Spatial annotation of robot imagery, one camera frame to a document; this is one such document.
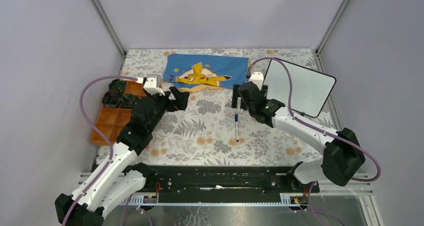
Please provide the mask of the black framed whiteboard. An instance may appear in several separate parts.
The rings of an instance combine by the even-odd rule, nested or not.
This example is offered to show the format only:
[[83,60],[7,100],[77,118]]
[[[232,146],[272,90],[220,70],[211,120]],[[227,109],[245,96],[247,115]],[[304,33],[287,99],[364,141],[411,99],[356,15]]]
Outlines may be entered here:
[[336,78],[288,61],[282,62],[289,74],[276,60],[268,65],[264,75],[264,84],[268,86],[266,97],[287,105],[292,87],[291,108],[309,117],[318,117],[337,82]]

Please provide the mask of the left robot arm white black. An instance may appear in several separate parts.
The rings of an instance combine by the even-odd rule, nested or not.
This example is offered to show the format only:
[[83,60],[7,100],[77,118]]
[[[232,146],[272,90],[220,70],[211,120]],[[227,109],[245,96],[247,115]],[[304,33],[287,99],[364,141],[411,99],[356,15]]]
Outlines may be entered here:
[[132,193],[150,191],[155,185],[154,171],[136,165],[119,182],[115,180],[148,146],[153,131],[166,112],[183,111],[190,93],[170,87],[163,95],[154,94],[136,100],[130,121],[113,144],[109,158],[71,194],[60,194],[55,202],[62,225],[102,225],[107,215]]

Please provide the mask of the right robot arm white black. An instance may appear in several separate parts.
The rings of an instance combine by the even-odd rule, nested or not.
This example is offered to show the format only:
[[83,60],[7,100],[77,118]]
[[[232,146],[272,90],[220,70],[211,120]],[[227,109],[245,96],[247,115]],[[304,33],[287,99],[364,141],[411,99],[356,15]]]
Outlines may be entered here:
[[242,108],[256,122],[293,135],[319,152],[322,157],[311,162],[298,162],[288,172],[287,185],[299,192],[313,181],[329,180],[345,186],[365,162],[364,153],[353,131],[337,131],[321,126],[289,110],[288,105],[267,99],[253,82],[234,85],[233,100],[241,99]]

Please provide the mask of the white marker pen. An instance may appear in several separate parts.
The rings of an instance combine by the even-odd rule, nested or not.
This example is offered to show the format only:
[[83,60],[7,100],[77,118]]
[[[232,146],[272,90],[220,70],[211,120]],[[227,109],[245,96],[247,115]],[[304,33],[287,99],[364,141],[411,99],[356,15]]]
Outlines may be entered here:
[[235,123],[235,139],[236,139],[236,142],[239,142],[239,134],[238,134],[239,122],[234,122],[234,123]]

